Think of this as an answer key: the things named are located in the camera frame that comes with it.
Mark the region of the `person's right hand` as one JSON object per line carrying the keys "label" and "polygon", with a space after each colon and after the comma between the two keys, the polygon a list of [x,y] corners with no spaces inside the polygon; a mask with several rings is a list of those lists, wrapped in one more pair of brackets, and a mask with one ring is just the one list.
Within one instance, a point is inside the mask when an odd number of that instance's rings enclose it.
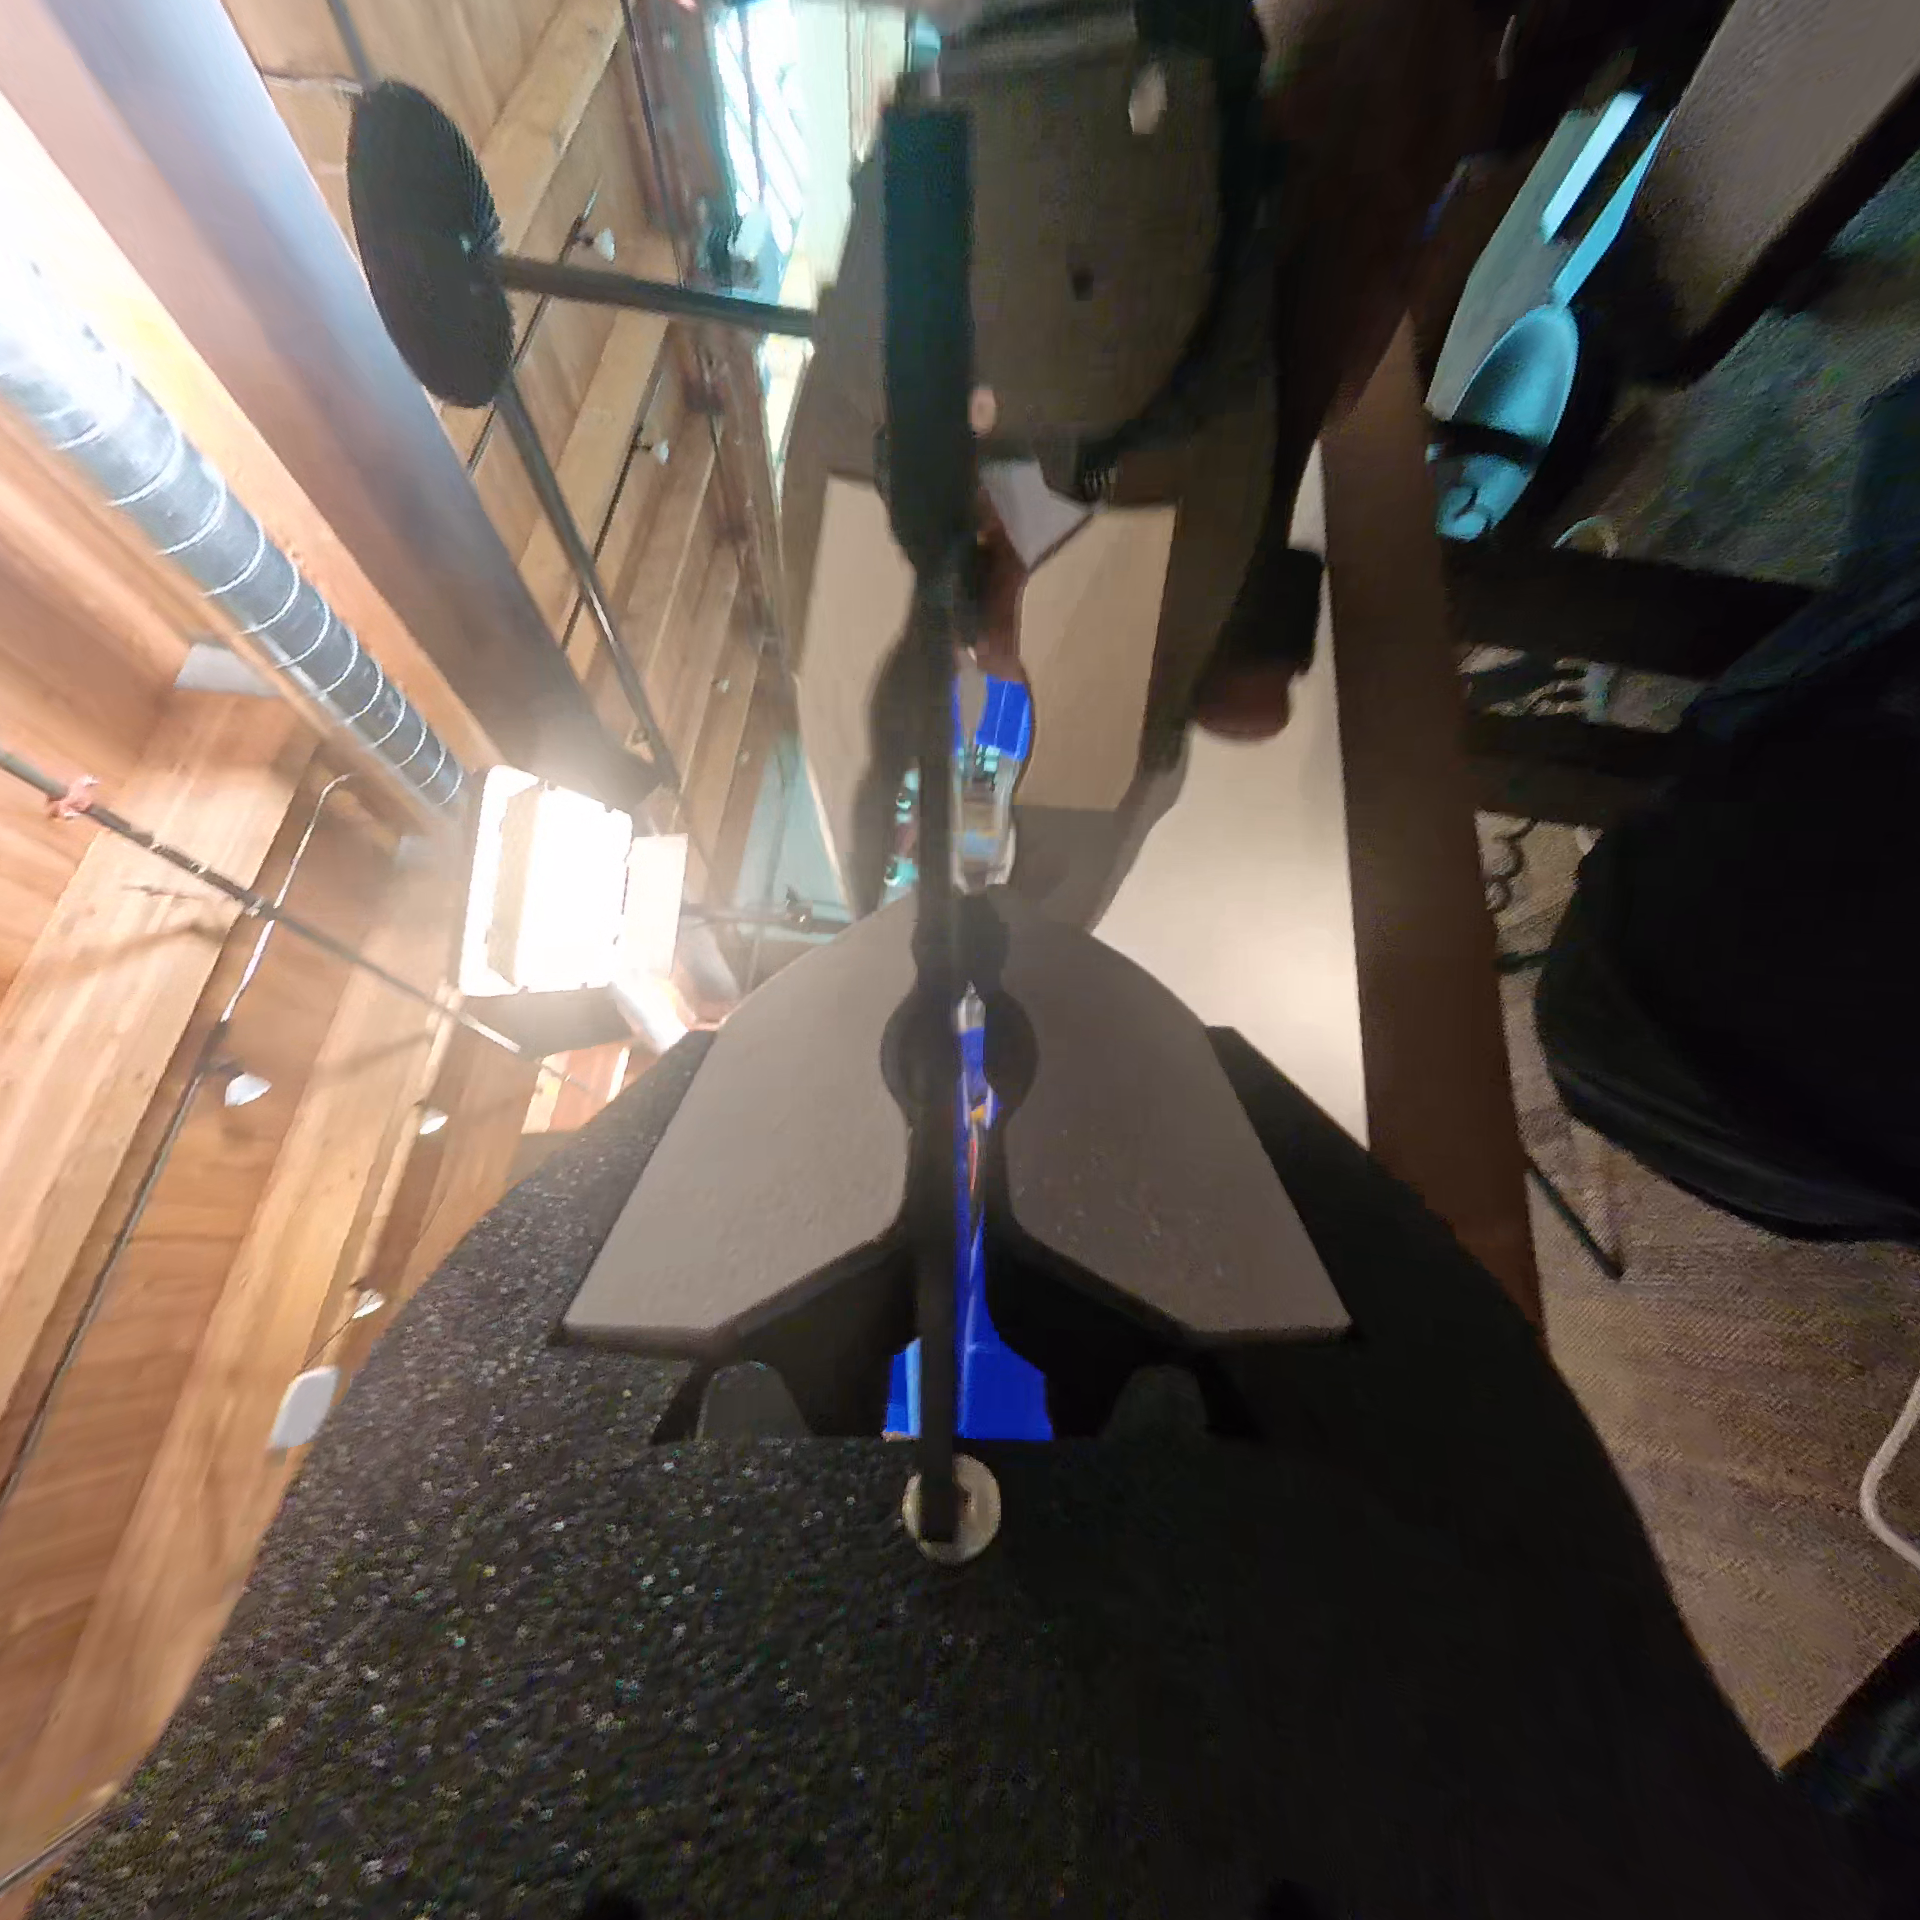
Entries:
{"label": "person's right hand", "polygon": [[1214,424],[1185,450],[1145,698],[1156,733],[1256,744],[1289,724],[1319,656],[1329,570],[1291,538],[1304,468],[1274,480],[1259,416]]}

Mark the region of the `silver duct with vent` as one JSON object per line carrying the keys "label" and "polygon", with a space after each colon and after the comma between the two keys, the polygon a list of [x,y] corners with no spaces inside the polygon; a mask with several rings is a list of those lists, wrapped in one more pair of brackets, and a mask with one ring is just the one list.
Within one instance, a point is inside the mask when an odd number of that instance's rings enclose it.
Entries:
{"label": "silver duct with vent", "polygon": [[3,392],[49,450],[81,468],[159,559],[259,645],[273,673],[425,809],[460,813],[467,768],[443,736],[179,421],[90,332],[75,343],[34,343],[6,324]]}

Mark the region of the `blue plastic bin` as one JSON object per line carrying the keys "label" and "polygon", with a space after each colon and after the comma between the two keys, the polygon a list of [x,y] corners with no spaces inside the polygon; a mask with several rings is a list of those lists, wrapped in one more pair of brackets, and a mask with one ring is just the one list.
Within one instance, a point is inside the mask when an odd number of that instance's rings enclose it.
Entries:
{"label": "blue plastic bin", "polygon": [[[953,770],[956,872],[969,895],[1006,883],[1017,864],[1016,799],[1032,740],[1026,684],[964,665],[953,695]],[[956,1036],[956,1428],[963,1437],[1041,1442],[1050,1437],[1043,1375],[1004,1341],[987,1303],[980,1159],[1000,1100],[985,1071],[987,1010],[975,988],[963,996]]]}

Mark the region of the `black handle screwdriver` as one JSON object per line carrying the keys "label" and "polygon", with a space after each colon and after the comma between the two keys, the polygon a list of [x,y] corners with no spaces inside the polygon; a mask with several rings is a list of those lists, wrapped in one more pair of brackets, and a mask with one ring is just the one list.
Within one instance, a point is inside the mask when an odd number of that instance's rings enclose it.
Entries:
{"label": "black handle screwdriver", "polygon": [[964,113],[911,104],[883,121],[888,501],[914,573],[903,634],[908,744],[919,780],[914,985],[903,1010],[906,1233],[914,1257],[919,1437],[903,1523],[936,1565],[978,1557],[980,1517],[959,1431],[956,1283],[964,996],[956,883],[956,667],[975,628],[976,456],[969,401],[971,131]]}

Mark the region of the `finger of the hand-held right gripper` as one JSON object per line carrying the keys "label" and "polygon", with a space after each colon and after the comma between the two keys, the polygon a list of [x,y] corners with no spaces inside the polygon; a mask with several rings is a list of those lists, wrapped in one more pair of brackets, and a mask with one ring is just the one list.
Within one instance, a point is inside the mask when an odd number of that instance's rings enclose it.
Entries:
{"label": "finger of the hand-held right gripper", "polygon": [[1094,508],[1059,491],[1034,457],[983,463],[980,493],[992,528],[1023,570],[1046,565],[1094,516]]}

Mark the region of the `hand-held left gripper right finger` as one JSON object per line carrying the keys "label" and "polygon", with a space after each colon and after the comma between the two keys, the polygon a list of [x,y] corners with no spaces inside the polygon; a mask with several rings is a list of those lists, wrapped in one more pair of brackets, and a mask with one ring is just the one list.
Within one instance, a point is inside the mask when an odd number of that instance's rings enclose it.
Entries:
{"label": "hand-held left gripper right finger", "polygon": [[976,901],[976,992],[983,1295],[1051,1437],[1096,1436],[1145,1370],[1219,1397],[1234,1359],[1353,1332],[1191,1008],[1017,896]]}

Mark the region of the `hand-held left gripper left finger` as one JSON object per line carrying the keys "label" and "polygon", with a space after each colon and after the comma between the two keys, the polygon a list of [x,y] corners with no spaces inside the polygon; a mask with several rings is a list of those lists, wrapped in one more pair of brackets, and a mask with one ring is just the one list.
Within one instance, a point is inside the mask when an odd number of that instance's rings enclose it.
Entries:
{"label": "hand-held left gripper left finger", "polygon": [[564,1341],[761,1363],[819,1436],[881,1436],[918,1332],[908,1122],[883,1037],[914,985],[902,898],[808,952],[710,1036]]}

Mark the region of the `black disc floor stand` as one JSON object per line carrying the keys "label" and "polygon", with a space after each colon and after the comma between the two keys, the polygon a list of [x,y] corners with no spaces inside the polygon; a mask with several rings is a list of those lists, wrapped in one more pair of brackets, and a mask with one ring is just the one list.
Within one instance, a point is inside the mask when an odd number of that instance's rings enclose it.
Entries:
{"label": "black disc floor stand", "polygon": [[353,233],[391,343],[434,397],[497,410],[640,724],[648,781],[679,795],[681,768],[519,394],[512,296],[803,343],[814,339],[816,317],[790,304],[510,255],[471,143],[431,96],[395,80],[359,91],[345,172]]}

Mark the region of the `metal ceiling rod red tag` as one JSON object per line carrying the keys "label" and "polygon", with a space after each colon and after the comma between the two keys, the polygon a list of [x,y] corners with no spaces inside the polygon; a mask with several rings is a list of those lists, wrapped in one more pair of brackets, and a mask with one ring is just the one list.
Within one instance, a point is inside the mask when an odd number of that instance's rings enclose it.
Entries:
{"label": "metal ceiling rod red tag", "polygon": [[436,1020],[457,1027],[460,1032],[480,1037],[483,1043],[492,1044],[499,1052],[505,1052],[514,1060],[522,1060],[544,1080],[560,1084],[562,1089],[576,1089],[591,1092],[587,1084],[578,1076],[564,1073],[562,1068],[552,1065],[544,1057],[536,1055],[530,1048],[510,1041],[505,1033],[497,1032],[492,1025],[486,1025],[475,1015],[468,1015],[464,1008],[456,1005],[450,991],[434,988],[425,991],[415,985],[411,980],[402,978],[401,975],[391,972],[390,967],[376,963],[368,954],[347,946],[347,943],[326,932],[315,924],[303,919],[299,915],[291,912],[278,896],[263,896],[259,890],[247,888],[244,883],[226,876],[225,872],[206,864],[206,860],[191,856],[174,843],[159,840],[146,828],[129,821],[112,807],[96,800],[98,785],[91,777],[83,777],[78,781],[59,781],[52,775],[44,772],[34,761],[15,754],[11,751],[3,751],[3,772],[6,777],[25,785],[32,794],[38,794],[44,803],[44,809],[50,818],[62,823],[86,823],[96,832],[108,832],[120,842],[137,848],[143,856],[159,860],[168,868],[183,873],[193,883],[203,890],[211,890],[216,896],[230,901],[239,907],[244,921],[257,921],[267,928],[287,928],[299,943],[313,946],[326,959],[362,975],[371,977],[379,988],[404,996],[415,1005],[425,1008]]}

